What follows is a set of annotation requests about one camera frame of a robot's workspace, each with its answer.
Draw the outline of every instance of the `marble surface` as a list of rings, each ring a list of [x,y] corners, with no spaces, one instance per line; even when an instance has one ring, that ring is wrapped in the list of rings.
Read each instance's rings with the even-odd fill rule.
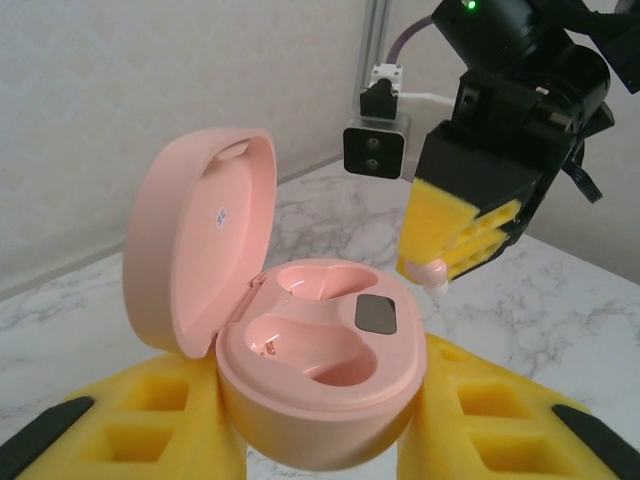
[[[282,185],[267,267],[338,257],[393,271],[409,184],[330,165]],[[158,352],[134,336],[120,255],[0,303],[0,442],[75,389]],[[524,237],[434,302],[425,329],[590,407],[640,448],[640,286]],[[351,471],[296,472],[250,452],[250,480],[389,480],[395,450]]]

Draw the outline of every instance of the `pink earbud case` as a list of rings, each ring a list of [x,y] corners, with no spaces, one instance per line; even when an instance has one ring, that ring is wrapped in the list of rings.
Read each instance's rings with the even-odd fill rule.
[[[127,313],[148,345],[215,354],[226,414],[258,451],[313,471],[368,461],[397,440],[426,373],[417,303],[402,280],[342,260],[262,272],[276,159],[261,130],[169,144],[125,243]]]

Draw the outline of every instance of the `yellow foam holder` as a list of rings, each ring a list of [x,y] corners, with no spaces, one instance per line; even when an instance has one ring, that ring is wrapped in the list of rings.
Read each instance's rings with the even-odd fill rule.
[[[585,407],[441,338],[427,342],[429,370],[398,444],[398,480],[618,478],[552,411]]]
[[[75,392],[95,404],[19,480],[246,480],[214,358],[166,354]]]
[[[478,207],[416,177],[398,240],[396,270],[416,283],[407,274],[405,261],[425,265],[441,258],[453,280],[498,251],[508,238],[500,227],[512,221],[520,208],[518,200],[511,200],[480,215]]]

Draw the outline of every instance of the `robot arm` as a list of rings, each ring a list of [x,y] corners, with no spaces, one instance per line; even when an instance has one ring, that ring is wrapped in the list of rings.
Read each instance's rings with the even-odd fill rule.
[[[609,66],[630,93],[640,88],[637,3],[600,14],[581,0],[444,0],[398,39],[344,132],[344,166],[412,182],[403,276],[442,291],[443,272],[452,281],[493,261],[525,232],[560,172],[591,203],[602,198],[582,167],[585,141],[615,123]],[[469,69],[453,103],[402,92],[399,51],[432,23]],[[600,53],[566,30],[588,35]]]

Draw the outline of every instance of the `white wall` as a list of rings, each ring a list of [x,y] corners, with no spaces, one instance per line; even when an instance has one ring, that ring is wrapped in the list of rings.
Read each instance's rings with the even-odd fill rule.
[[[434,0],[393,3],[387,49],[406,27],[433,12]],[[586,1],[592,9],[611,12],[615,2]],[[589,45],[583,37],[580,43]],[[429,91],[455,97],[466,68],[438,30],[418,33],[400,59],[407,91]],[[587,141],[585,169],[604,198],[587,202],[571,180],[560,173],[527,233],[611,272],[640,283],[640,96],[631,96],[612,73],[607,102],[617,125]]]
[[[150,162],[267,128],[280,174],[340,153],[366,0],[0,0],[0,292],[117,245]]]

